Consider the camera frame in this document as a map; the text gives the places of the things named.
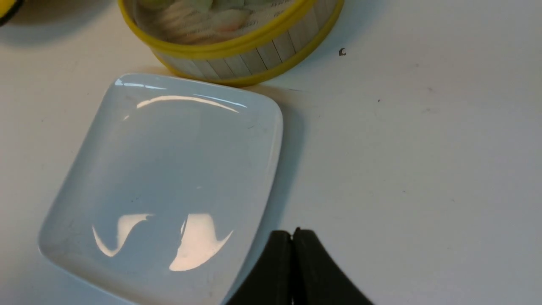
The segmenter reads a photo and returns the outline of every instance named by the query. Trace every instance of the bamboo steamer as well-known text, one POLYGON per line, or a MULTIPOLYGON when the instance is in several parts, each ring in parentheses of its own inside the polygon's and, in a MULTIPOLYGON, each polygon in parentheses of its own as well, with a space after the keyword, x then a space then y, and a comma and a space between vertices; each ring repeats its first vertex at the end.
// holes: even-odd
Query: bamboo steamer
POLYGON ((233 37, 209 38, 202 34, 205 27, 187 28, 186 24, 194 22, 184 21, 193 14, 183 11, 183 0, 177 1, 146 16, 138 13, 134 0, 118 3, 129 28, 172 73, 233 87, 273 78, 309 56, 333 28, 344 3, 277 0, 269 7, 252 10, 247 25, 229 34, 233 37), (194 33, 199 35, 197 39, 193 39, 194 33))

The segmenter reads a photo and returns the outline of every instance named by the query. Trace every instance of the yellow object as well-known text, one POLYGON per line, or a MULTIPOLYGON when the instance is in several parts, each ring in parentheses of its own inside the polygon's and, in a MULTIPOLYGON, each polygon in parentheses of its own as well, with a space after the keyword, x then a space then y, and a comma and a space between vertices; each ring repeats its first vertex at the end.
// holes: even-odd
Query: yellow object
POLYGON ((23 0, 0 0, 0 26, 10 20, 22 4, 23 0))
POLYGON ((301 62, 331 31, 344 4, 344 0, 296 0, 271 22, 241 37, 210 45, 179 45, 142 31, 128 13, 133 10, 127 8, 127 1, 118 0, 125 22, 172 73, 234 87, 268 80, 301 62), (300 36, 311 31, 310 26, 314 34, 300 36), (293 46, 279 57, 285 40, 293 46))

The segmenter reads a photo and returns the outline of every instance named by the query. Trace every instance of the white surface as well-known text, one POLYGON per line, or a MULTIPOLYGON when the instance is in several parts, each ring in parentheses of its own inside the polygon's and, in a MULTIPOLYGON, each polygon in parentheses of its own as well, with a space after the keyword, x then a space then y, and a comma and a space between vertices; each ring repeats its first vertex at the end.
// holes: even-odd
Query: white surface
POLYGON ((218 304, 256 235, 281 139, 268 97, 124 75, 104 96, 40 251, 137 303, 218 304))
MULTIPOLYGON (((347 0, 310 58, 253 88, 285 119, 260 236, 315 229, 381 305, 539 303, 541 15, 347 0)), ((114 3, 2 28, 0 59, 0 303, 122 304, 50 266, 37 232, 109 82, 164 70, 114 3)))

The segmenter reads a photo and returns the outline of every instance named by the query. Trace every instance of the plate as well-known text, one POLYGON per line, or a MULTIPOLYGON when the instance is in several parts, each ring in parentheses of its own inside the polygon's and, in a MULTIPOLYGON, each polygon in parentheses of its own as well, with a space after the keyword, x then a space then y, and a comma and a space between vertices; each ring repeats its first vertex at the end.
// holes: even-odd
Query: plate
POLYGON ((132 302, 219 304, 238 283, 281 139, 282 114, 265 96, 124 75, 43 223, 40 251, 132 302))

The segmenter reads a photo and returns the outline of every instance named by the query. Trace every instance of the wooden slat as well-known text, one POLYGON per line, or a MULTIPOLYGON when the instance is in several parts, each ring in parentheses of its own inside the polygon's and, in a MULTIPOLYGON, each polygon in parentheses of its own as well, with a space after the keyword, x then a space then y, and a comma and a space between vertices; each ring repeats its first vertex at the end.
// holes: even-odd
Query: wooden slat
POLYGON ((252 75, 240 55, 227 57, 224 60, 236 77, 247 77, 252 75))
POLYGON ((294 45, 292 44, 292 40, 290 39, 288 32, 285 32, 279 37, 273 39, 273 42, 282 62, 285 62, 295 55, 294 45))
POLYGON ((273 42, 258 47, 258 53, 260 53, 260 57, 267 69, 272 69, 282 63, 273 42))
POLYGON ((211 67, 215 70, 218 77, 221 79, 229 79, 235 77, 228 64, 223 59, 208 60, 211 67))
POLYGON ((252 74, 262 73, 266 70, 266 65, 263 64, 263 61, 256 49, 241 54, 241 58, 252 74))

